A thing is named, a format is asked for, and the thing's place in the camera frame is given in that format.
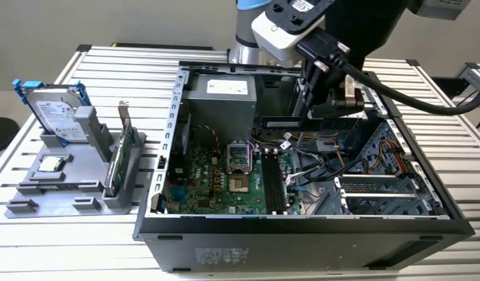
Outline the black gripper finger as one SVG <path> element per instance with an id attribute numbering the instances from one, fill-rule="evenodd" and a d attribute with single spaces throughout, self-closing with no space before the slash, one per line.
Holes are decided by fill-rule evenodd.
<path id="1" fill-rule="evenodd" d="M 304 62 L 302 115 L 309 119 L 340 118 L 364 110 L 354 78 L 318 60 Z"/>

